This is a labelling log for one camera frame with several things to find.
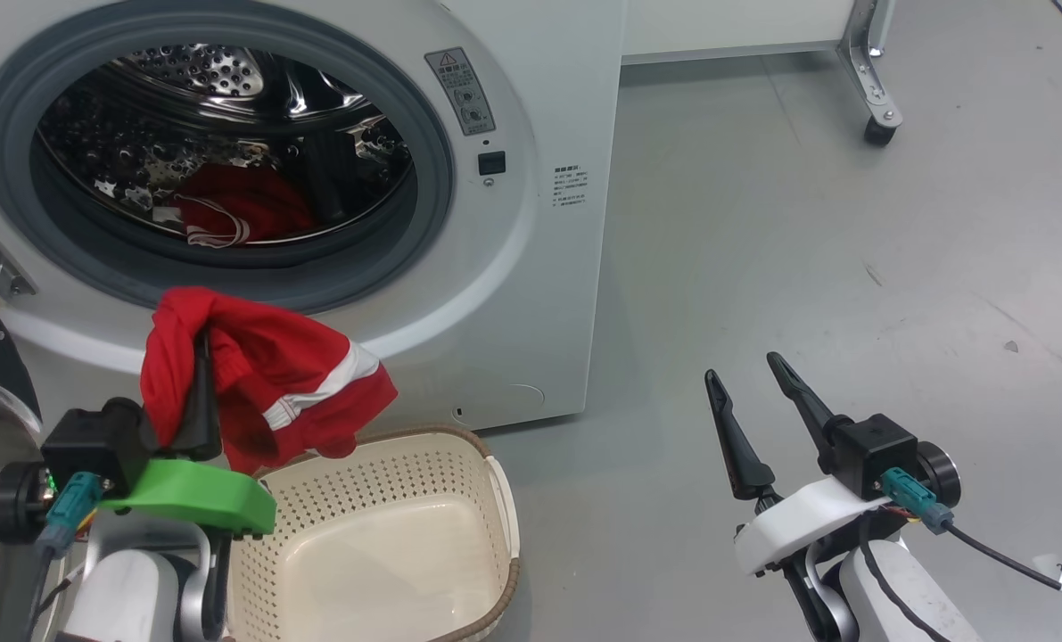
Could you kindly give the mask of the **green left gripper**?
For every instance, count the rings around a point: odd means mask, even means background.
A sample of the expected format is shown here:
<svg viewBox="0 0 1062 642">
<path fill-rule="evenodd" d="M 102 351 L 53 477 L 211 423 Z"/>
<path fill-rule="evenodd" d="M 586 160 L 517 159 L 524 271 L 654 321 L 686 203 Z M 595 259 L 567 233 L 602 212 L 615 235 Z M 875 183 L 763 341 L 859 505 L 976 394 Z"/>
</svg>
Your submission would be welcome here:
<svg viewBox="0 0 1062 642">
<path fill-rule="evenodd" d="M 193 342 L 191 386 L 172 440 L 172 456 L 185 459 L 149 459 L 129 494 L 104 498 L 98 509 L 139 511 L 234 536 L 270 535 L 276 525 L 276 500 L 256 479 L 199 463 L 221 455 L 211 336 L 201 330 Z"/>
</svg>

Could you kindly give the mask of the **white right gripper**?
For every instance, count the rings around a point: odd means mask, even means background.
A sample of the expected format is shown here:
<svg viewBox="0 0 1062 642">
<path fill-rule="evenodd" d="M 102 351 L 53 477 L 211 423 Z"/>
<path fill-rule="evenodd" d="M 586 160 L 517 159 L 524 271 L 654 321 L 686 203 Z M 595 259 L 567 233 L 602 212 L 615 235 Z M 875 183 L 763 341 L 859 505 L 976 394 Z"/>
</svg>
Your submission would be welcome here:
<svg viewBox="0 0 1062 642">
<path fill-rule="evenodd" d="M 833 414 L 782 354 L 770 352 L 767 362 L 780 391 L 793 402 L 811 436 L 820 471 L 839 473 L 841 462 L 833 430 L 852 426 L 852 419 L 846 415 Z M 748 443 L 743 428 L 735 418 L 733 399 L 713 369 L 704 374 L 704 387 L 734 499 L 759 501 L 774 494 L 774 472 L 756 456 L 754 448 Z M 870 501 L 862 500 L 834 478 L 804 485 L 796 493 L 764 509 L 744 524 L 734 541 L 736 563 L 743 574 L 763 572 L 768 565 L 778 563 L 889 501 L 890 498 L 885 494 Z"/>
</svg>

